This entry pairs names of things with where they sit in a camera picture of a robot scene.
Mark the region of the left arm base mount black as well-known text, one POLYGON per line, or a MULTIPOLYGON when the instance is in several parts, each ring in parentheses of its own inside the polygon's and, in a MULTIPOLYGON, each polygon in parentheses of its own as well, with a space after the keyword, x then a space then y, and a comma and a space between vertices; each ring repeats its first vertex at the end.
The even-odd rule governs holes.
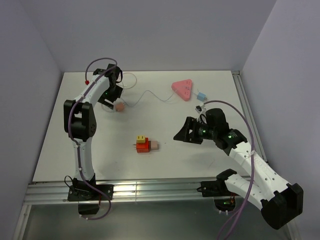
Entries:
POLYGON ((106 196, 82 183, 73 184, 69 188, 67 201, 78 203, 78 213, 80 215, 89 217, 96 215, 100 209, 101 201, 112 200, 114 185, 98 184, 94 187, 104 193, 106 196))

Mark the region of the brown plug adapter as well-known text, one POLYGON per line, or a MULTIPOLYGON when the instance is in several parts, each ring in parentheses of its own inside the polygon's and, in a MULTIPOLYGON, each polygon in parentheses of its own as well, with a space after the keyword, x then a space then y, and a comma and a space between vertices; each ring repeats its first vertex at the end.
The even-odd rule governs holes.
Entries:
POLYGON ((157 140, 149 141, 149 150, 150 151, 156 151, 158 149, 159 149, 159 143, 157 140))

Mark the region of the yellow plug adapter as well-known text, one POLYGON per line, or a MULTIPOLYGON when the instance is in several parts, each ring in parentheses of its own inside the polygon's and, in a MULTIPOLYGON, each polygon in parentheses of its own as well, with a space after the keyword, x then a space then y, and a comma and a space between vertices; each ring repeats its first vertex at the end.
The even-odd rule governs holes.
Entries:
POLYGON ((146 142, 146 137, 144 135, 138 135, 136 137, 137 144, 144 144, 146 142))

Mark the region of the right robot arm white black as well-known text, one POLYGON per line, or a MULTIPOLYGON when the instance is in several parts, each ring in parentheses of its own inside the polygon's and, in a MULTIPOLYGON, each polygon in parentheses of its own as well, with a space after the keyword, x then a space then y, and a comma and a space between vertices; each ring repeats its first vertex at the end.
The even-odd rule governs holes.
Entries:
POLYGON ((266 223, 278 230, 302 214, 304 191, 278 175, 253 149, 246 137, 232 129, 222 109, 212 108, 199 118, 188 116, 175 141, 202 144, 212 140, 224 153, 235 160, 253 181, 227 169, 214 181, 203 181, 197 191, 203 197, 226 196, 234 193, 256 206, 266 223))

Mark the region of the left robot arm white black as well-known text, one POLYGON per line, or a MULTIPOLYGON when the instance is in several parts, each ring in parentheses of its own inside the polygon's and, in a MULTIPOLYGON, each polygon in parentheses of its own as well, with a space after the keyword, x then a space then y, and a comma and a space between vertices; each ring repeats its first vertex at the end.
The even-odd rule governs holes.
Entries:
POLYGON ((85 89, 72 100, 63 104, 64 131, 71 139, 75 152, 76 181, 84 182, 79 194, 86 200, 96 197, 98 188, 92 164, 92 138, 97 130, 94 107, 101 103, 111 110, 113 103, 123 93, 118 85, 123 78, 123 71, 116 64, 109 64, 106 69, 97 68, 85 89))

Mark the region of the red cube socket adapter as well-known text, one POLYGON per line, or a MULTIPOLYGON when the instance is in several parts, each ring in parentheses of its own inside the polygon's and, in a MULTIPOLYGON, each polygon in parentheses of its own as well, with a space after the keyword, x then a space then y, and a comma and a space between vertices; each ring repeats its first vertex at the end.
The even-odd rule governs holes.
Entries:
POLYGON ((136 143, 134 144, 134 147, 136 149, 137 153, 149 153, 150 149, 149 149, 149 139, 147 137, 146 138, 146 142, 145 143, 136 143))

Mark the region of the pink charger block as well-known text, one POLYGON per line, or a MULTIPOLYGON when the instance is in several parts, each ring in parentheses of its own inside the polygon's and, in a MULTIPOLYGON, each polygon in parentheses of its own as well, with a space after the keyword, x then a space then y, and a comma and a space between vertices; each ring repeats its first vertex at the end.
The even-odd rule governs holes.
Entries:
POLYGON ((114 108, 116 112, 122 112, 125 109, 125 104, 123 102, 117 103, 114 108))

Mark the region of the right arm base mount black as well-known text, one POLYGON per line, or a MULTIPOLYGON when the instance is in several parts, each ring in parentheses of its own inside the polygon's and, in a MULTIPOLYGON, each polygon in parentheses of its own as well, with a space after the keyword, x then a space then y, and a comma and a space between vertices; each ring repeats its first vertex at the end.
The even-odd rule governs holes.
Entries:
POLYGON ((201 193, 203 198, 213 198, 214 206, 219 214, 228 215, 236 210, 238 195, 229 191, 221 180, 201 181, 196 191, 201 193))

